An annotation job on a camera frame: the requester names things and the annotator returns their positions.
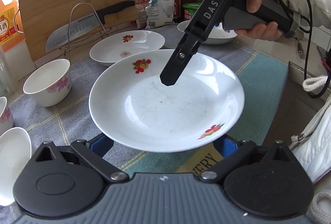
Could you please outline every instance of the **white plate with fruit decoration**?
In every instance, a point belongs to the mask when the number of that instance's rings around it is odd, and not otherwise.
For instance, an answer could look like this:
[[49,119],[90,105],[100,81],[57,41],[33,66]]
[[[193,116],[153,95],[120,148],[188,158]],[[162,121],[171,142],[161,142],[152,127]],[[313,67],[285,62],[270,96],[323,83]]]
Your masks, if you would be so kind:
[[160,74],[173,51],[129,56],[100,75],[89,109],[105,135],[142,151],[179,152],[206,145],[233,127],[245,99],[236,75],[197,53],[167,87]]
[[[190,22],[191,20],[186,20],[179,23],[177,29],[184,32]],[[223,30],[222,23],[220,23],[218,26],[214,26],[204,43],[207,45],[220,45],[228,43],[236,37],[237,34],[233,30]]]
[[109,36],[96,43],[90,50],[90,57],[96,62],[109,67],[128,56],[144,51],[158,50],[164,43],[164,37],[153,31],[126,31]]

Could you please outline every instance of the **gray ribbed surface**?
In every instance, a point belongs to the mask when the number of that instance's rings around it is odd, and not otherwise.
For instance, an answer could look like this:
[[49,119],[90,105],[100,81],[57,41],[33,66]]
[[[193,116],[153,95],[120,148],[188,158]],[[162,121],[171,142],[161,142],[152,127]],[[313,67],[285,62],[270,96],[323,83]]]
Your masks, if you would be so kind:
[[284,221],[259,220],[231,205],[217,185],[192,174],[136,174],[112,185],[92,209],[64,220],[23,216],[16,224],[309,224],[303,216]]

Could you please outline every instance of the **plastic container with green lid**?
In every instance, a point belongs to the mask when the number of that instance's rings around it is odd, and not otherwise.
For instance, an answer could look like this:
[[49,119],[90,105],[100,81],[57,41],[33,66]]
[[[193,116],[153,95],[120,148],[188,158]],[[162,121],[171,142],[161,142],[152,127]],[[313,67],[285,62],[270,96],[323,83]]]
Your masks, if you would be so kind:
[[201,3],[190,3],[183,4],[184,7],[184,20],[191,20],[195,14],[195,12],[200,7]]

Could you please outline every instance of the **pink flower pattern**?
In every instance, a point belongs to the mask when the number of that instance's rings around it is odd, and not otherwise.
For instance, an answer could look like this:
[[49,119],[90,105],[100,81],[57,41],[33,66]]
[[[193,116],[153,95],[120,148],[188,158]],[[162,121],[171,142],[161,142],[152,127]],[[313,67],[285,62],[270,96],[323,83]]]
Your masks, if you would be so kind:
[[67,87],[67,90],[69,90],[70,86],[71,86],[71,78],[64,75],[55,84],[49,86],[47,88],[47,92],[49,93],[56,91],[60,92],[61,89],[63,89],[64,87]]
[[5,110],[3,111],[2,115],[0,116],[0,123],[5,123],[10,117],[11,117],[11,112],[9,110],[9,107],[6,106]]

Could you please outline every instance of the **yellow label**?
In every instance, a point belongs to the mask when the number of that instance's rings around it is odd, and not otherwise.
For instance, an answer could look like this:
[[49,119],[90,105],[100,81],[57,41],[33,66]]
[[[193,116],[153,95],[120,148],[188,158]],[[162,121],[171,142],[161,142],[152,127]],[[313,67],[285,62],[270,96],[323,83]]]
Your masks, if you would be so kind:
[[14,28],[14,7],[0,14],[0,44],[3,45],[8,40],[14,38],[19,33]]
[[212,143],[203,146],[195,154],[190,157],[176,173],[189,173],[193,172],[196,175],[201,174],[211,166],[219,163],[223,157],[214,148]]

